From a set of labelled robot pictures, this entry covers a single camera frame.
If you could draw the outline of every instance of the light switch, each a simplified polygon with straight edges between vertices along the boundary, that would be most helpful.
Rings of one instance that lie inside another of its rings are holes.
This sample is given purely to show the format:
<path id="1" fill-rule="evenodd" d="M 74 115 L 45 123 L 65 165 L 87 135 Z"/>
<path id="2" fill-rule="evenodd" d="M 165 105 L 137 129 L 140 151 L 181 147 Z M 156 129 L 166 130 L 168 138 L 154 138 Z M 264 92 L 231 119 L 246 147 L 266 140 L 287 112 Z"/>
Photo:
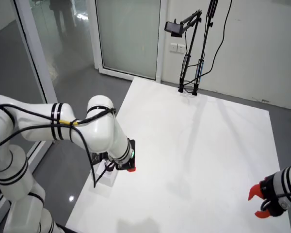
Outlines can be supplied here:
<path id="1" fill-rule="evenodd" d="M 177 47 L 178 47 L 177 43 L 170 43 L 169 51 L 177 52 Z"/>

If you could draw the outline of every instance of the power cable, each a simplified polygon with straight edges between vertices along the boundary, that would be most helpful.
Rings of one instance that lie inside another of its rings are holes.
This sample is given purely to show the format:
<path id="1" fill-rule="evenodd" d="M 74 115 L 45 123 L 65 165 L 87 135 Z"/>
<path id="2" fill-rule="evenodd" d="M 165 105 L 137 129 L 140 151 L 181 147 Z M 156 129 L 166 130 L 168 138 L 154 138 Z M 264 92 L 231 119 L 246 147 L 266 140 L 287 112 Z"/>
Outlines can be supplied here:
<path id="1" fill-rule="evenodd" d="M 202 74 L 202 75 L 200 76 L 200 78 L 203 77 L 203 76 L 206 75 L 206 74 L 209 74 L 209 73 L 212 71 L 212 69 L 213 69 L 214 62 L 215 62 L 215 58 L 216 58 L 216 56 L 217 56 L 217 54 L 218 54 L 218 52 L 219 52 L 220 47 L 222 46 L 222 44 L 223 44 L 223 42 L 224 42 L 226 22 L 227 22 L 228 15 L 229 15 L 229 12 L 230 12 L 231 7 L 232 7 L 232 3 L 233 3 L 233 0 L 231 0 L 231 1 L 230 1 L 230 4 L 229 4 L 228 12 L 227 12 L 227 15 L 226 15 L 226 18 L 225 18 L 225 22 L 224 22 L 224 27 L 223 27 L 223 37 L 222 37 L 222 41 L 221 41 L 221 43 L 220 43 L 220 45 L 219 45 L 219 47 L 218 47 L 218 49 L 217 49 L 217 51 L 216 51 L 216 53 L 215 53 L 215 55 L 214 55 L 214 58 L 213 58 L 213 61 L 212 61 L 212 65 L 211 65 L 211 68 L 210 68 L 210 70 L 209 70 L 208 72 Z M 193 83 L 197 78 L 195 78 L 195 79 L 193 79 L 193 80 L 191 80 L 191 81 L 187 81 L 187 83 L 184 84 L 184 85 L 188 85 L 188 84 L 190 84 L 190 83 Z"/>

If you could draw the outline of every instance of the black stripe band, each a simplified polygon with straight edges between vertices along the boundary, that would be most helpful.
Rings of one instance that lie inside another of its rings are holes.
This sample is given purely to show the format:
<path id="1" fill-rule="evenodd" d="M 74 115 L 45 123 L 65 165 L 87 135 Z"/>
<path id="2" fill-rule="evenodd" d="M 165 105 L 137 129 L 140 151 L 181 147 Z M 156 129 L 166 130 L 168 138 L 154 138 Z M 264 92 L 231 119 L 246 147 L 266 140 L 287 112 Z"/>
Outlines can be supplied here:
<path id="1" fill-rule="evenodd" d="M 69 129 L 69 137 L 70 137 L 70 141 L 71 141 L 71 142 L 73 142 L 73 141 L 72 141 L 72 137 L 71 137 L 71 136 L 72 136 L 72 126 L 73 126 L 73 123 L 76 122 L 77 120 L 78 120 L 78 119 L 74 119 L 73 121 L 70 122 L 70 126 L 71 126 L 71 128 Z"/>
<path id="2" fill-rule="evenodd" d="M 89 113 L 90 111 L 94 110 L 94 109 L 103 109 L 103 110 L 108 110 L 110 108 L 106 107 L 106 106 L 102 106 L 102 105 L 96 105 L 94 107 L 91 107 L 89 110 L 87 110 L 87 113 Z"/>
<path id="3" fill-rule="evenodd" d="M 50 225 L 50 228 L 49 228 L 48 233 L 52 233 L 53 230 L 54 230 L 54 220 L 53 220 L 53 217 L 52 217 L 52 216 L 51 216 L 51 220 L 52 220 L 52 223 L 51 223 L 51 225 Z"/>
<path id="4" fill-rule="evenodd" d="M 13 176 L 10 176 L 9 178 L 4 178 L 4 179 L 0 178 L 0 182 L 6 182 L 6 181 L 10 181 L 10 180 L 15 179 L 17 176 L 19 176 L 23 172 L 23 170 L 26 167 L 26 164 L 27 164 L 27 157 L 25 158 L 25 162 L 24 162 L 23 167 L 16 174 L 14 174 Z"/>
<path id="5" fill-rule="evenodd" d="M 59 120 L 60 120 L 60 113 L 62 111 L 62 106 L 63 103 L 60 103 L 57 109 L 57 123 L 59 124 Z M 61 127 L 57 127 L 57 132 L 58 132 L 58 136 L 61 140 L 63 140 L 63 135 L 62 135 L 62 128 Z"/>
<path id="6" fill-rule="evenodd" d="M 56 107 L 56 105 L 57 104 L 55 103 L 52 106 L 52 110 L 51 110 L 51 113 L 50 113 L 50 117 L 51 118 L 54 118 L 54 113 L 55 113 L 55 107 Z M 57 140 L 57 137 L 55 135 L 55 128 L 51 128 L 51 131 L 52 131 L 52 136 L 53 136 L 54 140 Z"/>
<path id="7" fill-rule="evenodd" d="M 287 169 L 286 178 L 287 178 L 288 188 L 289 188 L 289 191 L 290 191 L 290 193 L 291 193 L 290 168 L 291 168 L 291 166 L 288 167 L 288 169 Z"/>
<path id="8" fill-rule="evenodd" d="M 13 180 L 13 181 L 11 181 L 9 183 L 1 183 L 0 182 L 0 185 L 8 186 L 8 185 L 12 185 L 12 184 L 18 182 L 21 178 L 23 178 L 23 176 L 25 175 L 25 173 L 26 173 L 27 170 L 28 170 L 28 163 L 26 162 L 25 170 L 23 171 L 23 173 L 16 180 Z"/>
<path id="9" fill-rule="evenodd" d="M 32 197 L 38 198 L 42 202 L 42 204 L 44 205 L 44 201 L 43 201 L 42 197 L 40 197 L 38 194 L 30 192 L 28 194 L 28 196 L 32 196 Z"/>
<path id="10" fill-rule="evenodd" d="M 113 158 L 113 160 L 115 160 L 115 161 L 121 161 L 122 159 L 124 159 L 126 157 L 126 155 L 129 152 L 129 150 L 130 150 L 130 142 L 129 142 L 129 139 L 127 138 L 127 148 L 126 148 L 125 153 L 121 157 L 119 157 L 117 159 L 114 159 Z"/>
<path id="11" fill-rule="evenodd" d="M 281 186 L 282 186 L 282 189 L 283 189 L 283 192 L 285 194 L 287 194 L 287 189 L 286 189 L 286 186 L 285 186 L 285 181 L 284 181 L 284 173 L 287 169 L 284 169 L 281 173 Z"/>

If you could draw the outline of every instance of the white wall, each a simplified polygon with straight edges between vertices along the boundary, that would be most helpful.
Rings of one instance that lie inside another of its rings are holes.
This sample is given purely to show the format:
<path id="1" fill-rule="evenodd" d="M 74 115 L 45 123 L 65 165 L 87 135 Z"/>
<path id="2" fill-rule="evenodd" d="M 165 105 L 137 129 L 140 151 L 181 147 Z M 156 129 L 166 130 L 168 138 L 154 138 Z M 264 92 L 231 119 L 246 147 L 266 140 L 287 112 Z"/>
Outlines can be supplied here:
<path id="1" fill-rule="evenodd" d="M 190 64 L 200 57 L 205 14 L 210 0 L 170 0 L 167 20 L 181 21 L 195 10 L 203 11 Z M 219 0 L 206 45 L 204 72 L 211 67 L 221 40 L 230 0 Z M 188 31 L 188 44 L 193 28 Z M 183 38 L 166 35 L 162 80 L 179 82 L 183 54 L 171 53 L 171 42 Z M 186 79 L 194 78 L 189 68 Z M 214 69 L 202 78 L 202 89 L 291 108 L 291 0 L 234 0 L 226 26 L 226 38 Z"/>
<path id="2" fill-rule="evenodd" d="M 0 30 L 15 20 L 10 0 L 0 0 Z"/>

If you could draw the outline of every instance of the door frame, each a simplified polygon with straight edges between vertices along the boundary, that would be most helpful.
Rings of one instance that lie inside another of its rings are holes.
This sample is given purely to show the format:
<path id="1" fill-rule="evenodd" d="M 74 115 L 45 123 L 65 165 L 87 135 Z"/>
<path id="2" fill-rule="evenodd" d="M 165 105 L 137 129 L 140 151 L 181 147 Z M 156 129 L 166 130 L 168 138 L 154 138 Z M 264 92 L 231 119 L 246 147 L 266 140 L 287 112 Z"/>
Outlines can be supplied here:
<path id="1" fill-rule="evenodd" d="M 56 103 L 57 98 L 54 86 L 44 57 L 29 0 L 10 0 L 10 3 L 43 103 Z M 26 154 L 31 172 L 36 169 L 52 143 L 52 141 L 40 141 L 33 144 Z M 0 224 L 9 209 L 10 203 L 3 197 L 0 200 Z"/>
<path id="2" fill-rule="evenodd" d="M 102 74 L 115 76 L 122 79 L 133 80 L 137 75 L 127 74 L 115 70 L 106 69 L 103 67 L 102 54 L 101 54 L 101 43 L 99 36 L 98 27 L 98 15 L 96 0 L 86 0 L 86 6 L 88 10 L 88 20 L 90 23 L 90 34 L 92 40 L 92 48 L 94 53 L 95 68 Z M 156 77 L 155 81 L 160 83 L 162 80 L 162 69 L 163 69 L 163 56 L 164 56 L 164 43 L 165 43 L 165 23 L 167 19 L 167 6 L 168 0 L 161 0 L 160 5 L 160 19 L 159 19 L 159 40 L 157 49 L 157 63 L 156 63 Z"/>

